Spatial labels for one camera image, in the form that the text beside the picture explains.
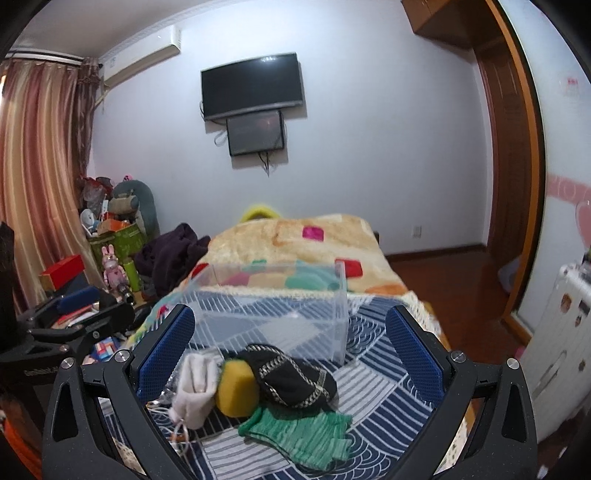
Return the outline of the white cloth drawstring pouch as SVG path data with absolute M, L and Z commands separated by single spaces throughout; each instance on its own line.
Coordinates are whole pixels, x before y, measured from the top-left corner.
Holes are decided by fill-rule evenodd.
M 168 411 L 170 420 L 197 430 L 215 404 L 221 356 L 213 351 L 189 353 L 184 357 L 178 376 L 176 393 Z

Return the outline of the yellow sponge block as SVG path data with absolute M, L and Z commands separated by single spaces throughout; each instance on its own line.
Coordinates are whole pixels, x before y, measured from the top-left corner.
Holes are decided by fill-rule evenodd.
M 221 370 L 215 404 L 229 418 L 245 418 L 259 406 L 259 383 L 252 369 L 243 360 L 224 362 Z

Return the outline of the black pouch with braided trim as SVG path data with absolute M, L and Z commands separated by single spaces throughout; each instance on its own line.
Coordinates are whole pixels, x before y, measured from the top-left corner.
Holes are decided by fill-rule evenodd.
M 311 411 L 329 405 L 338 393 L 330 372 L 294 359 L 272 345 L 249 344 L 236 358 L 249 364 L 267 403 Z

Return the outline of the clear plastic storage box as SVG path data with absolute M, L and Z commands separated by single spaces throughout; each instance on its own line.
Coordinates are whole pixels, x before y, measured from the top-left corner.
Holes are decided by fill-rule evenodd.
M 192 343 L 235 354 L 252 343 L 291 357 L 341 365 L 349 306 L 341 262 L 211 264 L 178 301 L 193 310 Z

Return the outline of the green knitted cloth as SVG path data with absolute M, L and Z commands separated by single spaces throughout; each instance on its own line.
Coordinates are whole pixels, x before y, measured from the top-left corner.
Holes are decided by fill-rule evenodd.
M 329 408 L 301 411 L 274 405 L 259 406 L 238 427 L 238 435 L 270 446 L 294 464 L 328 471 L 349 459 L 353 441 L 346 437 L 351 415 Z

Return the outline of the pink rabbit figurine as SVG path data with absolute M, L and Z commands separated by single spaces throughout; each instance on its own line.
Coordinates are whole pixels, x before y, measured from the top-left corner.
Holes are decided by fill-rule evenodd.
M 103 246 L 101 252 L 103 280 L 107 288 L 111 291 L 118 291 L 122 287 L 127 288 L 129 286 L 128 278 L 115 255 L 114 246 L 112 244 Z

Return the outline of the red box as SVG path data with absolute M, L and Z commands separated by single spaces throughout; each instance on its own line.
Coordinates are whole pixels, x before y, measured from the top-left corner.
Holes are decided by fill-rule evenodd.
M 55 292 L 83 272 L 83 259 L 76 254 L 49 266 L 39 275 L 39 280 L 44 291 Z

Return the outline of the dark purple clothing heap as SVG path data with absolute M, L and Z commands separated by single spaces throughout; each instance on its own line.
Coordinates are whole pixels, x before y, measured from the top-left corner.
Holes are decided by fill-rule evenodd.
M 211 237 L 199 237 L 187 223 L 161 234 L 145 244 L 133 262 L 147 300 L 160 299 L 193 270 L 208 251 Z

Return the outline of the grey bag by door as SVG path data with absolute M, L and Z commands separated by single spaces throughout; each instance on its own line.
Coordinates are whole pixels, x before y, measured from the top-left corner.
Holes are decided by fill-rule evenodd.
M 507 293 L 510 293 L 514 287 L 520 263 L 521 257 L 518 256 L 498 270 L 498 280 Z

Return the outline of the brown wooden door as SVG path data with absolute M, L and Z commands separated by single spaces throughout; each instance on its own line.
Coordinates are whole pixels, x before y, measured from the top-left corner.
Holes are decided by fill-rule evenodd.
M 544 204 L 543 131 L 523 52 L 502 37 L 476 49 L 493 146 L 493 203 L 488 250 L 497 266 L 518 262 L 505 317 L 519 308 L 530 278 Z

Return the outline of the wall power outlet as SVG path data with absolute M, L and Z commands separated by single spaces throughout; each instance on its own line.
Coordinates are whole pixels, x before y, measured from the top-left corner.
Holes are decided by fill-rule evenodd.
M 422 231 L 423 231 L 423 228 L 420 225 L 414 226 L 412 228 L 412 237 L 413 238 L 421 238 Z

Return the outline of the small black wall monitor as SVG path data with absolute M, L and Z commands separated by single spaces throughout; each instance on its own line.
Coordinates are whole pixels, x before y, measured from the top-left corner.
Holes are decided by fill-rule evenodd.
M 283 114 L 267 110 L 226 120 L 231 157 L 283 150 Z

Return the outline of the white wall air conditioner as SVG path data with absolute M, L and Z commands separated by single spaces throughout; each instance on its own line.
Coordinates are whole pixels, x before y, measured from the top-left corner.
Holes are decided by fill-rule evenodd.
M 170 25 L 111 55 L 102 62 L 103 83 L 113 88 L 138 73 L 181 53 L 181 31 Z

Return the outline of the pink heart wall sticker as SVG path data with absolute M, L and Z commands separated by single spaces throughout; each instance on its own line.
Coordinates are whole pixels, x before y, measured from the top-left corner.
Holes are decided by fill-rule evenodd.
M 591 244 L 591 203 L 583 200 L 575 208 L 576 224 L 582 241 L 586 246 Z

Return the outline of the large black wall television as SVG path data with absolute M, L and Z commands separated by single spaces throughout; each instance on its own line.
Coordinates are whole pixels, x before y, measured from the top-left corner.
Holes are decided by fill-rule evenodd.
M 297 54 L 267 55 L 201 72 L 202 112 L 216 120 L 304 104 Z

